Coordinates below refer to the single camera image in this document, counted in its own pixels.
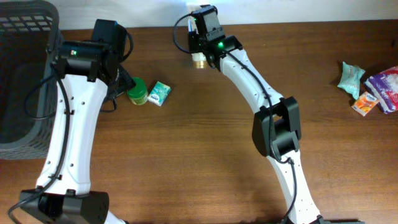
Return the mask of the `green red snack bag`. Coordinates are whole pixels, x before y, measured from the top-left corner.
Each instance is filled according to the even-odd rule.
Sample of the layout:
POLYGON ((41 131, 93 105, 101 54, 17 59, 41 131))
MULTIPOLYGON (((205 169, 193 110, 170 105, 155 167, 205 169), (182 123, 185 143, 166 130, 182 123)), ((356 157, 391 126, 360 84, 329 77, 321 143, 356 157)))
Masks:
POLYGON ((135 105, 143 105, 147 102, 148 91, 143 79, 134 77, 135 87, 127 92, 130 101, 135 105))

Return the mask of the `small teal tissue pack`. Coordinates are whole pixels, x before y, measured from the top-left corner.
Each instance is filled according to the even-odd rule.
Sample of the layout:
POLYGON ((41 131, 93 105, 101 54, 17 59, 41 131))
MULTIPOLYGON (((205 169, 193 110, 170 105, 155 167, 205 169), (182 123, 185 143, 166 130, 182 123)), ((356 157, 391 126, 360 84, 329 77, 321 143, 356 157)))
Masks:
POLYGON ((162 106, 171 91, 171 87, 161 82, 157 82, 148 95, 148 100, 157 105, 162 106))

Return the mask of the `teal snack packet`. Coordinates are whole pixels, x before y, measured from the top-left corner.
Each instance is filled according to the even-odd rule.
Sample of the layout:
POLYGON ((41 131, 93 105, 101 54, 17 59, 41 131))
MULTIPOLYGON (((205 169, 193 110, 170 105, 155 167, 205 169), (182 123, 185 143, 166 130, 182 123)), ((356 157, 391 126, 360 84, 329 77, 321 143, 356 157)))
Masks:
POLYGON ((348 65, 346 62, 343 62, 341 79, 337 87, 351 94, 357 100, 359 98, 361 78, 365 72, 365 70, 357 65, 348 65))

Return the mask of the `small orange tissue pack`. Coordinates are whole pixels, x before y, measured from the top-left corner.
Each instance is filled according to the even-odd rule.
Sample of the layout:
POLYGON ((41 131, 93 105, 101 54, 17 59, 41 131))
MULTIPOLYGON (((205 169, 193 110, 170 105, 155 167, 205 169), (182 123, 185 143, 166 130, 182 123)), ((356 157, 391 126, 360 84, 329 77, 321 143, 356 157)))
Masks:
POLYGON ((365 91, 351 107, 360 115, 366 116, 378 103, 378 98, 365 91))

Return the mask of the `red purple pad package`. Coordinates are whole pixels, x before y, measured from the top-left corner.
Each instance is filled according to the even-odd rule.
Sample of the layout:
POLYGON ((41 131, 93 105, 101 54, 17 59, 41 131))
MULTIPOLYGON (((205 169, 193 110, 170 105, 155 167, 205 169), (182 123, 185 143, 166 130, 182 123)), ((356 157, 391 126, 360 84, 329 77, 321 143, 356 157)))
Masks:
POLYGON ((364 86, 379 99, 383 113, 397 111, 397 66, 369 77, 364 86))

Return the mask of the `white cream tube gold cap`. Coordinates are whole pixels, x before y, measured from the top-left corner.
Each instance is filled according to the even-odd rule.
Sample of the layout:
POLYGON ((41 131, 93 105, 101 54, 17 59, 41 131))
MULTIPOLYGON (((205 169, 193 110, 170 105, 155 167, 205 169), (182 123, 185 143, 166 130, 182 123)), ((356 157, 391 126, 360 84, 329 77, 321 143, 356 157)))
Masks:
POLYGON ((203 53, 192 54, 193 67, 196 69, 204 69, 208 67, 208 62, 203 53))

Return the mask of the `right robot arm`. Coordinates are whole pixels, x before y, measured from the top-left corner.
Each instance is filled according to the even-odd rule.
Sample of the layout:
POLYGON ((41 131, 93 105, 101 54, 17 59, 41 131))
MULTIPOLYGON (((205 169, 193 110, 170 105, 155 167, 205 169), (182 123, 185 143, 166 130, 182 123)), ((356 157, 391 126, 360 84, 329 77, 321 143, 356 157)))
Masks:
POLYGON ((228 77, 252 112, 252 140, 277 175, 287 205, 282 223, 326 223, 315 205, 300 159, 300 110, 294 97, 284 97, 255 69, 243 45, 227 36, 215 6, 204 5, 189 14, 191 53, 202 53, 209 66, 228 77))

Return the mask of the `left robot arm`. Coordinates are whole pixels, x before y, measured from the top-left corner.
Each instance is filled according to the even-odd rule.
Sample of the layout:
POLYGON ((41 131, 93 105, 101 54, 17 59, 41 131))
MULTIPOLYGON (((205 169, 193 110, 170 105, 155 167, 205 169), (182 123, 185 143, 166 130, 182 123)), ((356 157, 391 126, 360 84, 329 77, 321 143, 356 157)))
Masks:
POLYGON ((92 36, 65 41, 50 66, 57 82, 57 107, 50 147, 33 189, 23 190, 17 208, 42 223, 120 223, 109 195, 91 189, 90 161, 102 105, 133 88, 123 69, 133 49, 129 32, 98 19, 92 36))

